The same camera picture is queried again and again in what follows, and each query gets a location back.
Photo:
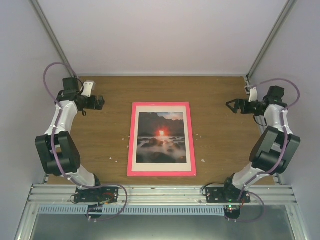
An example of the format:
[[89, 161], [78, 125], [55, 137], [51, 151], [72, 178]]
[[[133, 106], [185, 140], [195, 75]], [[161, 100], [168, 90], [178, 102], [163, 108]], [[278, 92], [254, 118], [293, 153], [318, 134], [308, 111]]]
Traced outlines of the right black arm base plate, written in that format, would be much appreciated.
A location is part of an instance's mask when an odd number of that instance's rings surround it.
[[250, 203], [250, 196], [246, 196], [247, 192], [244, 191], [240, 196], [241, 190], [231, 187], [224, 186], [209, 186], [205, 188], [205, 197], [207, 203], [226, 203], [226, 204], [241, 204]]

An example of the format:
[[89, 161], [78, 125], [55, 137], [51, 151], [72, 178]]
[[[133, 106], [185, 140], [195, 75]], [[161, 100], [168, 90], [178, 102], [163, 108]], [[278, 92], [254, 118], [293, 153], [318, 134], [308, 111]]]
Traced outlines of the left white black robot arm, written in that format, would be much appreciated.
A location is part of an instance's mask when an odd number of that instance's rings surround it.
[[81, 156], [71, 136], [74, 119], [78, 113], [86, 116], [86, 110], [102, 110], [104, 97], [93, 95], [96, 83], [81, 82], [76, 77], [64, 78], [63, 90], [54, 97], [55, 113], [44, 135], [35, 139], [35, 146], [43, 170], [48, 175], [63, 177], [80, 190], [86, 190], [86, 197], [98, 202], [103, 189], [98, 177], [81, 164]]

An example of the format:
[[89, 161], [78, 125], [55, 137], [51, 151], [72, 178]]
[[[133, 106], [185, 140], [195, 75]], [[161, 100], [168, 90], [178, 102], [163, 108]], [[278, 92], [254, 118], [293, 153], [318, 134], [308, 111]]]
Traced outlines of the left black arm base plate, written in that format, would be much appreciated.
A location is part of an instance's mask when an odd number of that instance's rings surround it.
[[101, 187], [97, 189], [76, 189], [71, 199], [75, 204], [78, 203], [96, 203], [111, 204], [118, 201], [119, 187]]

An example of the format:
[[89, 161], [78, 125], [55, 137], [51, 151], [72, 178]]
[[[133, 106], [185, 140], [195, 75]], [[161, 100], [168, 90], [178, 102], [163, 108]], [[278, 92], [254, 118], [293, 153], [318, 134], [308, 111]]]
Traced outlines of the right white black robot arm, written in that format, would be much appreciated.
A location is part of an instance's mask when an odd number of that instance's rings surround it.
[[264, 132], [250, 153], [249, 164], [224, 182], [221, 196], [226, 202], [241, 201], [249, 188], [260, 179], [282, 174], [300, 146], [300, 137], [294, 135], [289, 127], [289, 105], [283, 102], [284, 95], [284, 88], [271, 86], [259, 101], [254, 87], [248, 99], [226, 102], [233, 113], [263, 117], [265, 122]]

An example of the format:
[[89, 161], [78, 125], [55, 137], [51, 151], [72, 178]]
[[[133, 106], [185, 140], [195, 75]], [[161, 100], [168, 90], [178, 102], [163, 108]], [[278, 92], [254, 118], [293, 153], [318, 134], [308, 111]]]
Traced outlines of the dark landscape photo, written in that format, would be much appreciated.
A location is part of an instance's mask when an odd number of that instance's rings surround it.
[[139, 112], [136, 162], [186, 164], [183, 112]]

